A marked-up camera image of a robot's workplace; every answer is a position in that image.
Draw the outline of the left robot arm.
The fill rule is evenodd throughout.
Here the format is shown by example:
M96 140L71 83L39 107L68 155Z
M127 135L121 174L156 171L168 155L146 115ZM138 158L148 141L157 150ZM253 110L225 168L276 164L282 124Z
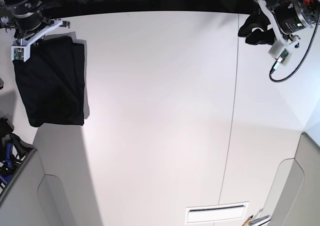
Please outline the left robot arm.
M249 45L291 43L294 33L313 27L319 17L320 0L247 0L253 10L238 30Z

